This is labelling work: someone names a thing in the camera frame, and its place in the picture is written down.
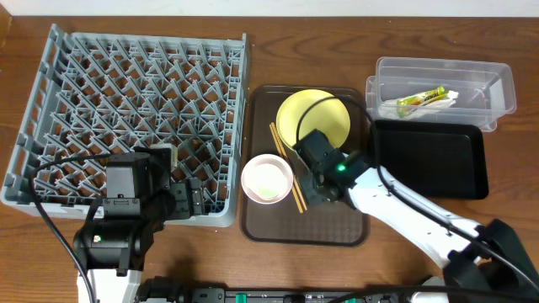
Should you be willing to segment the white napkin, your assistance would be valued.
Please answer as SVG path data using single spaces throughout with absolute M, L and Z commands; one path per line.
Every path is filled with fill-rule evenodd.
M 391 99 L 379 104 L 376 113 L 379 117 L 390 120 L 418 119 L 426 114 L 435 114 L 448 109 L 456 103 L 459 93 L 450 91 L 439 100 L 417 105 L 398 105 L 398 99 Z

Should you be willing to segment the green orange snack wrapper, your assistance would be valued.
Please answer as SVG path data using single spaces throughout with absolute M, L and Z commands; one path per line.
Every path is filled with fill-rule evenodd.
M 430 104 L 445 98 L 448 93 L 449 91 L 447 89 L 445 89 L 443 86 L 440 86 L 434 90 L 429 90 L 426 92 L 415 94 L 414 96 L 401 98 L 397 101 L 398 116 L 403 118 L 408 115 L 409 109 L 407 109 L 407 106 L 423 106 L 426 104 Z

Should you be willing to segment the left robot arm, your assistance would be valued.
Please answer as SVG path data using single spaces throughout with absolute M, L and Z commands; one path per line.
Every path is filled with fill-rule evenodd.
M 184 302 L 183 286 L 170 278 L 143 280 L 145 256 L 168 221 L 204 215 L 198 178 L 175 182 L 176 146 L 154 144 L 109 158 L 106 194 L 90 206 L 74 248 L 98 302 Z

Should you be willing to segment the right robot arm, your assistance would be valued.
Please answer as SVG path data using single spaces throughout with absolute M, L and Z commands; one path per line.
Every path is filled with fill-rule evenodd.
M 378 155 L 344 154 L 320 130 L 294 137 L 294 150 L 325 198 L 347 197 L 352 208 L 390 226 L 442 270 L 440 279 L 386 287 L 383 294 L 411 302 L 538 300 L 538 272 L 508 224 L 494 219 L 484 226 L 443 209 L 395 179 Z

